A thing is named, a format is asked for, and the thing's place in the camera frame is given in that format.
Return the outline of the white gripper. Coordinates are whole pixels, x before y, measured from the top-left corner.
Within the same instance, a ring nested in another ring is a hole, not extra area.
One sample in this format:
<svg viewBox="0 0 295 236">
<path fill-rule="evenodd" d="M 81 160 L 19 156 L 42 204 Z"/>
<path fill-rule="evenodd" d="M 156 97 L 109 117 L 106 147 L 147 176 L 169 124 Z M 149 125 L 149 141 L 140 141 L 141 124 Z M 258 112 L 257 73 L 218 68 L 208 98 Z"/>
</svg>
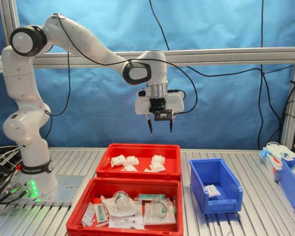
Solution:
<svg viewBox="0 0 295 236">
<path fill-rule="evenodd" d="M 150 133 L 152 130 L 152 123 L 150 116 L 152 113 L 149 111 L 150 108 L 150 97 L 138 97 L 135 100 L 135 112 L 138 115 L 144 115 L 144 118 L 148 124 Z M 171 109 L 174 113 L 183 112 L 184 103 L 183 99 L 179 94 L 169 94 L 165 96 L 165 109 Z M 172 133 L 173 120 L 170 120 L 170 132 Z"/>
</svg>

